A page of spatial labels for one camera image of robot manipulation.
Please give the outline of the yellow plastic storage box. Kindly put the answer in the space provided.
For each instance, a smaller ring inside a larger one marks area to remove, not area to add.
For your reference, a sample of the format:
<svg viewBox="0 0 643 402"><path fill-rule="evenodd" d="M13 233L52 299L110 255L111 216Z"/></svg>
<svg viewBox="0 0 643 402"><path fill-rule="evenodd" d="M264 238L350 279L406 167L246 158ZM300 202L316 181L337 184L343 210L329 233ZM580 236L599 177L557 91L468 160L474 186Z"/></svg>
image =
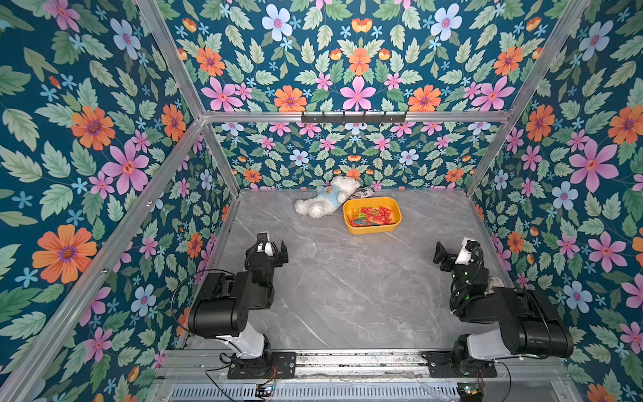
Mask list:
<svg viewBox="0 0 643 402"><path fill-rule="evenodd" d="M349 200L343 217L348 232L356 236L392 232L402 222L400 206L390 197Z"/></svg>

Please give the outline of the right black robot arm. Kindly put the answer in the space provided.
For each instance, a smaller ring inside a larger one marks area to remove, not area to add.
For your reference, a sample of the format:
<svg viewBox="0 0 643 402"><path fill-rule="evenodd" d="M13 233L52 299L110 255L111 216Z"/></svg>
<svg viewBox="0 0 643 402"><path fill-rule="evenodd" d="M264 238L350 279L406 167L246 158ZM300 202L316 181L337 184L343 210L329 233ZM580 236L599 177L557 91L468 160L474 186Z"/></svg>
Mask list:
<svg viewBox="0 0 643 402"><path fill-rule="evenodd" d="M477 241L465 238L457 253L437 242L433 263L451 276L448 306L453 316L462 323L497 325L485 333L461 335L452 349L457 363L572 355L569 326L544 291L497 285Z"/></svg>

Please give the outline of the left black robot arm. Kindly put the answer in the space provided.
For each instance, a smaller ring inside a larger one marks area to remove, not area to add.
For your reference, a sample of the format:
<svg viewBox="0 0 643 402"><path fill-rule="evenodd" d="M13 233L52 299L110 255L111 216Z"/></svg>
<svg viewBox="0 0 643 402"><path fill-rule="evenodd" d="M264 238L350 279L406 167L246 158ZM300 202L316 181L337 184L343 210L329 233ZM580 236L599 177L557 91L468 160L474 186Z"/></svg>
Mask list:
<svg viewBox="0 0 643 402"><path fill-rule="evenodd" d="M286 245L259 233L245 251L242 271L208 271L187 318L189 333L220 341L242 360L267 360L270 341L252 327L249 313L271 309L275 270L288 262Z"/></svg>

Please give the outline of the white teddy bear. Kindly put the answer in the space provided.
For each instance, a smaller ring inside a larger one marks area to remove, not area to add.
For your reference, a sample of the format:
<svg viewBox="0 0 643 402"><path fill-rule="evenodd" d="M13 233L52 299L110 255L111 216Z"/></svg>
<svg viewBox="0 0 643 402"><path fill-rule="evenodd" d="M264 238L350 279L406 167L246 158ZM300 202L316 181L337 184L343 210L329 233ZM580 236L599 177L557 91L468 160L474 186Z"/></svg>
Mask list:
<svg viewBox="0 0 643 402"><path fill-rule="evenodd" d="M317 190L311 199L299 199L294 208L298 214L319 219L334 213L358 190L360 183L351 177L337 176L329 186Z"/></svg>

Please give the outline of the small printed pouch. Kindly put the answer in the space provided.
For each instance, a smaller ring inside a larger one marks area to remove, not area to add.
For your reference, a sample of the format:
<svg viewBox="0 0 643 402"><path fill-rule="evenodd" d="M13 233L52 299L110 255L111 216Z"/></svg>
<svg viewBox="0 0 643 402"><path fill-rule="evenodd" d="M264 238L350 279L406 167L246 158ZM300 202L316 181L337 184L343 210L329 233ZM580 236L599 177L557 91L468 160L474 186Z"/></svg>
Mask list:
<svg viewBox="0 0 643 402"><path fill-rule="evenodd" d="M375 190L372 187L360 188L355 193L354 196L359 199L369 198L374 196Z"/></svg>

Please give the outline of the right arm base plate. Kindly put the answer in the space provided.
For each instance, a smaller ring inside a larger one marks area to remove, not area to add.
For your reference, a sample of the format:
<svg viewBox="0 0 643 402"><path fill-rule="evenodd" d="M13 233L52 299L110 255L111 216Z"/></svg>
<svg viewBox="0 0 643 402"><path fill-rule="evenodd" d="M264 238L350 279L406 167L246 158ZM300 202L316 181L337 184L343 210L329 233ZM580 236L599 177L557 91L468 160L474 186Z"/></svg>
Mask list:
<svg viewBox="0 0 643 402"><path fill-rule="evenodd" d="M473 359L467 354L457 357L452 352L424 351L420 356L426 361L431 378L497 378L494 363Z"/></svg>

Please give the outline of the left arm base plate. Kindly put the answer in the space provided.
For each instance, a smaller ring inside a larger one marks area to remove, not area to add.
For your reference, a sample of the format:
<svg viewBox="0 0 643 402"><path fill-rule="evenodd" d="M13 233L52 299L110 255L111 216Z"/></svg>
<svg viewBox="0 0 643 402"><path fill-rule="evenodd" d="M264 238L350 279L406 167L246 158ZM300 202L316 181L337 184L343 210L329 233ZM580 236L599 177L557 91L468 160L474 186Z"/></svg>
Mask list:
<svg viewBox="0 0 643 402"><path fill-rule="evenodd" d="M293 379L296 372L294 352L269 352L259 358L237 358L229 367L229 380Z"/></svg>

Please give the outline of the aluminium front rail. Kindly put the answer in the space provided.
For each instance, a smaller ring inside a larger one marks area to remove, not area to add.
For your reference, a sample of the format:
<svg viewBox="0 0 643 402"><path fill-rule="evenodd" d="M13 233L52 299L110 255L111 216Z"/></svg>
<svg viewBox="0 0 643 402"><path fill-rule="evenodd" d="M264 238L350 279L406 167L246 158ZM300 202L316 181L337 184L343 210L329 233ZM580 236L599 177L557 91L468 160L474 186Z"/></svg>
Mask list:
<svg viewBox="0 0 643 402"><path fill-rule="evenodd" d="M422 349L293 349L295 377L290 380L517 380L564 381L571 374L556 358L511 358L494 363L497 378L431 378Z"/></svg>

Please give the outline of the black hook rail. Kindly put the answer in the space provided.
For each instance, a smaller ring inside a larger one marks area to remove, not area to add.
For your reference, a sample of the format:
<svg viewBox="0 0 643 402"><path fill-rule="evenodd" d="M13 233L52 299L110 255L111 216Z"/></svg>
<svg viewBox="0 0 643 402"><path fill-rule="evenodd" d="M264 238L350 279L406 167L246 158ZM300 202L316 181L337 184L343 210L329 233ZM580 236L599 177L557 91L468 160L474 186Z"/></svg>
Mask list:
<svg viewBox="0 0 643 402"><path fill-rule="evenodd" d="M389 112L303 112L300 118L303 123L328 123L333 125L366 123L378 125L406 122L407 114Z"/></svg>

